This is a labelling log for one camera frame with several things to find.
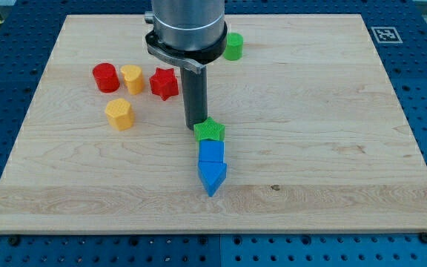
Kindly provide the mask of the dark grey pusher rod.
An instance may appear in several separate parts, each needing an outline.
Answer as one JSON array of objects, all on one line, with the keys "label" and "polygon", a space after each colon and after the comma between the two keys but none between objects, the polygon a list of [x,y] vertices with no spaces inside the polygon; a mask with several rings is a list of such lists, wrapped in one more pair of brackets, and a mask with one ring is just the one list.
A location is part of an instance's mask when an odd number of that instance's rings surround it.
[{"label": "dark grey pusher rod", "polygon": [[185,107],[185,124],[193,130],[195,124],[202,123],[208,116],[207,71],[199,74],[185,68],[180,69],[182,95]]}]

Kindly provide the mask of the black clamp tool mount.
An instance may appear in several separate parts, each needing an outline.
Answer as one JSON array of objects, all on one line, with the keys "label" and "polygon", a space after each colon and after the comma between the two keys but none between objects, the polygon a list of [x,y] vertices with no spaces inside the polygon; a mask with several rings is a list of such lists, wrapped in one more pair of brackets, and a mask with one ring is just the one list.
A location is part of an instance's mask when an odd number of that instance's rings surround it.
[{"label": "black clamp tool mount", "polygon": [[152,30],[145,36],[148,53],[159,60],[176,67],[184,68],[195,74],[200,74],[206,64],[219,58],[226,48],[228,26],[223,24],[223,31],[217,41],[211,46],[194,51],[177,50],[162,42]]}]

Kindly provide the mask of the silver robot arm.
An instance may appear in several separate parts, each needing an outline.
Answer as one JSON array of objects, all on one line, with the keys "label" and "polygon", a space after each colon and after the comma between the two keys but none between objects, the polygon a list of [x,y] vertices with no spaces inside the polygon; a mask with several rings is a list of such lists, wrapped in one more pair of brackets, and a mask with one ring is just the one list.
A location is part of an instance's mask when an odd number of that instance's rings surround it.
[{"label": "silver robot arm", "polygon": [[223,0],[152,0],[145,22],[150,55],[179,68],[189,129],[208,117],[207,64],[225,51],[228,26]]}]

